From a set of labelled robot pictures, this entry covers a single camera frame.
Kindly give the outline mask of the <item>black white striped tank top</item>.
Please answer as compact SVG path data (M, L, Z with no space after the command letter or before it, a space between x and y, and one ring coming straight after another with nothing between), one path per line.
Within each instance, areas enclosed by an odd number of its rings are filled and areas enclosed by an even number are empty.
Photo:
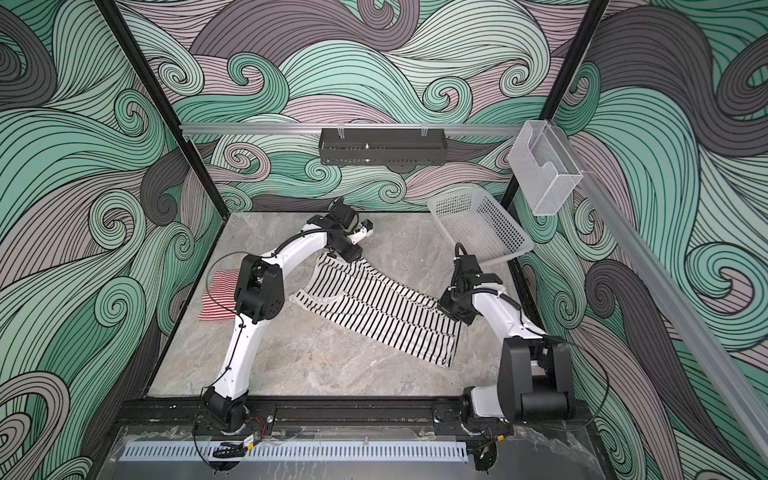
M319 257L291 301L339 326L440 367L454 363L461 326L438 300L378 271L366 260Z

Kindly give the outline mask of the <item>red white striped tank top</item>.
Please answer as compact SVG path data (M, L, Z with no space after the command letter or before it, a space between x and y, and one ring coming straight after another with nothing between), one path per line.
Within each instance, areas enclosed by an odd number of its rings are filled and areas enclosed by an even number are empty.
M239 272L222 270L215 273L209 289L202 294L201 322L229 321L235 318L235 288Z

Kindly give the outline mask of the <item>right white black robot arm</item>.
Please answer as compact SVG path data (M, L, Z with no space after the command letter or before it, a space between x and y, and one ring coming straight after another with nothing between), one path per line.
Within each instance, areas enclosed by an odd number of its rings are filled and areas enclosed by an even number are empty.
M483 318L500 343L496 382L465 389L470 417L510 423L573 418L570 346L535 325L500 277L483 272L460 242L454 245L453 273L438 305L449 319L467 325Z

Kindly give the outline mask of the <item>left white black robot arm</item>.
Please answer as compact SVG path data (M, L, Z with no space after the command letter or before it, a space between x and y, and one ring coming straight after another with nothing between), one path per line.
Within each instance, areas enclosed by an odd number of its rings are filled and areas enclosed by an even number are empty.
M373 223L334 200L327 213L307 220L300 231L272 250L246 254L241 261L235 290L232 336L220 372L202 391L202 401L223 432L239 432L247 422L249 375L266 328L286 302L284 281L303 261L326 250L348 263L362 258L360 242L373 233Z

